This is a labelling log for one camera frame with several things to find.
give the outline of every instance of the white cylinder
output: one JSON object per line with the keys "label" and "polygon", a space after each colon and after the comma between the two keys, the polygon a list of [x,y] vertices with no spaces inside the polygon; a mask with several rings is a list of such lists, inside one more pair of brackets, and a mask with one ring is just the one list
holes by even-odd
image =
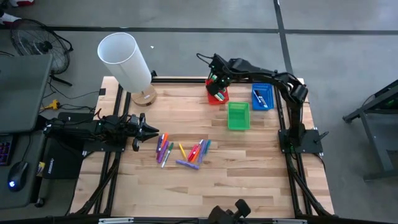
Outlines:
{"label": "white cylinder", "polygon": [[126,91],[138,93],[150,85],[152,76],[132,35],[123,32],[111,34],[99,43],[97,52]]}

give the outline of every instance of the black desk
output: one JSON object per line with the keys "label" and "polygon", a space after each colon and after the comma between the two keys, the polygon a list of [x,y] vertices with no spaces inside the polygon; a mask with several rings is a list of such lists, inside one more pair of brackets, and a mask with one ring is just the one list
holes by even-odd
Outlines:
{"label": "black desk", "polygon": [[36,131],[30,134],[31,143],[27,150],[25,161],[29,163],[26,175],[25,187],[18,192],[11,192],[7,186],[8,172],[12,165],[21,161],[29,142],[29,134],[20,134],[15,146],[15,152],[9,166],[0,167],[0,209],[25,207],[31,201],[34,190],[37,165],[43,155],[45,137],[43,131]]}

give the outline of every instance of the lamp base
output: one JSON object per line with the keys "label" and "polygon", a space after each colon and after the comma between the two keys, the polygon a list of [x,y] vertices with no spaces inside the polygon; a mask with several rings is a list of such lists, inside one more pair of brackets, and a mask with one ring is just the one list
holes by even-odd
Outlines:
{"label": "lamp base", "polygon": [[131,100],[138,106],[149,106],[154,103],[155,99],[156,91],[153,85],[149,85],[146,90],[140,93],[131,93]]}

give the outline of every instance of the computer mouse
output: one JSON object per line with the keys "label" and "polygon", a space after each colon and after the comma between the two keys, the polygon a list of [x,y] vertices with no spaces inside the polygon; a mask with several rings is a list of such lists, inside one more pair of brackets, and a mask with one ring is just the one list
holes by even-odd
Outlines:
{"label": "computer mouse", "polygon": [[10,189],[10,191],[17,192],[24,188],[27,167],[28,163],[25,161],[17,162],[11,167],[7,180],[8,189]]}

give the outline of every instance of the keyboard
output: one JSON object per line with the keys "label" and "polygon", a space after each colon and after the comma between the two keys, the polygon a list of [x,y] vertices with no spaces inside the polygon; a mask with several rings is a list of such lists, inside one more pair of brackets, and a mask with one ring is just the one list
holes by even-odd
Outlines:
{"label": "keyboard", "polygon": [[10,164],[15,144],[13,135],[0,135],[0,166],[8,166]]}

